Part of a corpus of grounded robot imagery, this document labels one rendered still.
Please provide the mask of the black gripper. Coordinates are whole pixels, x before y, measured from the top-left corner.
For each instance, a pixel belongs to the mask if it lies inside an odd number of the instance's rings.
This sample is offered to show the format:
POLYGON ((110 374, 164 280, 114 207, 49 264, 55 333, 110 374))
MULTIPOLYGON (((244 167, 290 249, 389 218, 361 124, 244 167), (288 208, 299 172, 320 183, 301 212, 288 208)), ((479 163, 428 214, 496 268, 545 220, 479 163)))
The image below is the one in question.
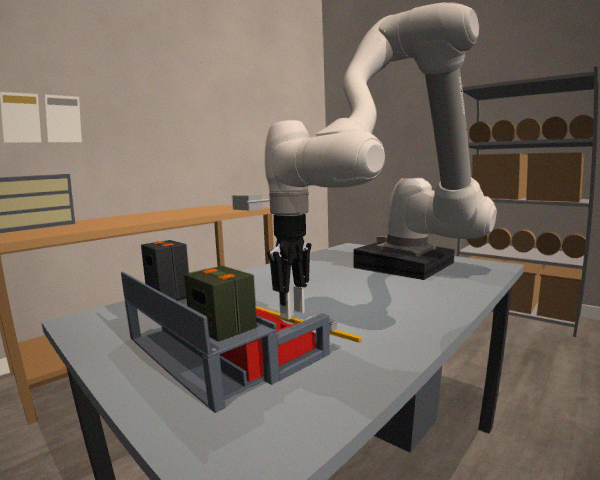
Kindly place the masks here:
POLYGON ((304 242, 306 214, 298 216, 273 215, 276 248, 268 251, 272 287, 279 292, 280 317, 291 319, 290 272, 294 279, 294 311, 304 313, 304 287, 309 282, 311 243, 304 242), (299 237, 299 238, 291 238, 299 237), (286 259, 286 260, 284 260, 286 259), (304 277, 305 276, 305 277, 304 277), (282 292, 282 293, 280 293, 282 292))

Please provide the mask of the yellow bar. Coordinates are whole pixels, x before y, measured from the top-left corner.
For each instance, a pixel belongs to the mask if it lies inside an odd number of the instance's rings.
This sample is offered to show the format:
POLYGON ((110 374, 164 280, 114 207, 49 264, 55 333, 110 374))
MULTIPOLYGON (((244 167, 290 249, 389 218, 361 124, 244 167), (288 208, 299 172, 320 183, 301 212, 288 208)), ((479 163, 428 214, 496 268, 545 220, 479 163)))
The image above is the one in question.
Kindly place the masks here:
MULTIPOLYGON (((265 310, 268 313, 274 315, 275 317, 277 317, 279 319, 282 319, 282 320, 285 320, 285 321, 288 321, 288 322, 300 323, 300 322, 304 321, 304 320, 300 320, 300 319, 293 318, 293 317, 291 317, 291 319, 288 320, 288 319, 285 319, 285 318, 281 318, 280 317, 280 313, 276 313, 276 312, 273 312, 273 311, 270 311, 270 310, 266 310, 266 309, 263 309, 263 308, 260 308, 260 307, 256 307, 256 309, 265 310)), ((330 334, 338 336, 338 337, 342 337, 342 338, 345 338, 345 339, 349 339, 349 340, 352 340, 352 341, 355 341, 355 342, 360 342, 361 341, 361 337, 360 336, 356 336, 356 335, 349 334, 349 333, 342 332, 342 331, 338 331, 338 330, 334 330, 333 332, 330 332, 330 334)))

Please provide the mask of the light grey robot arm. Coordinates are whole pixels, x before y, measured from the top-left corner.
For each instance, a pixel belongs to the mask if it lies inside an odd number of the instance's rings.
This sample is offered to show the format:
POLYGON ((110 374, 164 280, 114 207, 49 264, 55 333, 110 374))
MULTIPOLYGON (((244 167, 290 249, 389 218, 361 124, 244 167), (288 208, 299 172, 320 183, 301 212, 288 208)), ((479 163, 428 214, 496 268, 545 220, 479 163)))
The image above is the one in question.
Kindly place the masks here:
POLYGON ((423 178, 399 180, 389 203, 388 236, 377 237, 376 249, 421 256, 436 249, 427 244, 428 234, 457 239, 489 234, 497 209, 471 177, 460 74, 478 35, 475 11, 458 3, 425 5, 379 20, 344 76, 354 120, 337 119, 311 138, 300 121, 270 126, 265 146, 270 213, 308 213, 308 186, 352 187, 378 176, 385 152, 372 135, 376 107, 367 82, 390 61, 414 58, 426 78, 441 181, 432 191, 423 178))

